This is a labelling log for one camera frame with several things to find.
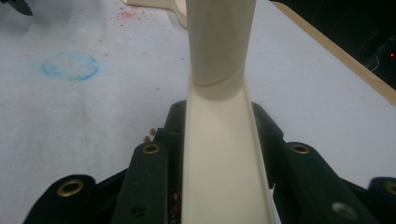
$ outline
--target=small brass nut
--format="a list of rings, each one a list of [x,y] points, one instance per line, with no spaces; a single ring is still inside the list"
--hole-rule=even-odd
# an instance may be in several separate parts
[[[143,139],[143,141],[144,141],[145,143],[149,143],[149,142],[151,142],[151,140],[149,139],[149,137],[148,137],[148,136],[146,136],[146,137]]]
[[[155,133],[156,133],[155,129],[152,128],[152,129],[149,130],[149,134],[151,134],[152,136],[154,136]]]

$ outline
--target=bolt hole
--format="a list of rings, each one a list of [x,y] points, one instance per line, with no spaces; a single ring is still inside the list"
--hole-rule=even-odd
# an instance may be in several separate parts
[[[134,217],[144,217],[148,212],[148,207],[145,204],[137,204],[131,209],[131,214]]]
[[[157,145],[149,145],[143,148],[143,152],[146,154],[154,154],[160,151]]]
[[[385,183],[385,188],[388,190],[389,193],[396,196],[396,183],[388,181]]]
[[[84,182],[79,179],[72,179],[64,182],[57,190],[58,196],[61,197],[70,197],[79,193],[84,186]]]
[[[351,206],[344,204],[344,203],[333,203],[332,210],[340,217],[356,221],[358,219],[358,214],[356,213],[355,209]]]
[[[308,154],[309,153],[309,148],[306,148],[303,146],[293,146],[291,149],[299,154]]]

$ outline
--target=black plastic part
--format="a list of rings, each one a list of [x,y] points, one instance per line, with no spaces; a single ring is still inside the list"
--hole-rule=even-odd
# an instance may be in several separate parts
[[[88,175],[70,175],[56,181],[35,203],[24,223],[87,223],[88,208],[95,186],[94,179]],[[67,192],[73,192],[73,190],[77,192],[67,196]]]
[[[111,223],[166,223],[168,150],[160,142],[134,150]]]
[[[181,189],[183,183],[183,147],[186,101],[173,104],[163,129],[158,129],[154,141],[169,148],[169,189]]]
[[[259,105],[253,104],[253,112],[282,223],[396,223],[396,179],[375,178],[368,189],[343,180],[312,147],[286,144]],[[98,185],[86,175],[58,180],[24,223],[179,224],[185,116],[185,101],[172,105],[154,142],[137,147],[128,169]],[[57,196],[61,185],[76,179],[84,183],[79,193]]]
[[[24,0],[6,0],[2,3],[9,2],[9,4],[15,8],[15,10],[19,11],[21,14],[26,16],[33,16],[32,10],[29,8],[27,3]]]
[[[396,179],[374,178],[368,188],[369,204],[373,214],[381,223],[396,223]]]
[[[252,106],[260,144],[262,146],[262,157],[264,159],[268,185],[272,189],[275,184],[275,175],[278,172],[276,152],[284,144],[283,132],[260,105],[252,103]]]
[[[110,223],[127,171],[128,169],[125,169],[96,185],[96,192],[90,207],[92,217],[88,223]]]
[[[277,156],[283,172],[282,176],[276,177],[276,193],[290,194],[285,190],[292,191],[298,201],[292,204],[299,204],[302,211],[298,219],[292,221],[281,217],[282,223],[378,223],[309,145],[287,143]],[[280,206],[276,200],[275,203],[276,207]]]

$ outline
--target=blue ink smudge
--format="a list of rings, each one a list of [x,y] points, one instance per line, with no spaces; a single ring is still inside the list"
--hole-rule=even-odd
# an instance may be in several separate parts
[[[99,66],[90,54],[67,51],[48,58],[42,69],[48,76],[61,77],[69,81],[84,81],[93,77],[99,71]]]

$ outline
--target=white table surface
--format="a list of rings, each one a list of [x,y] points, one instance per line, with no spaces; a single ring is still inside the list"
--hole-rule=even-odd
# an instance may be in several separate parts
[[[100,182],[126,168],[169,106],[187,98],[187,31],[171,11],[27,2],[33,17],[0,6],[1,224],[22,223],[61,177]],[[286,141],[316,148],[362,187],[396,176],[395,106],[268,1],[256,6],[246,76]]]

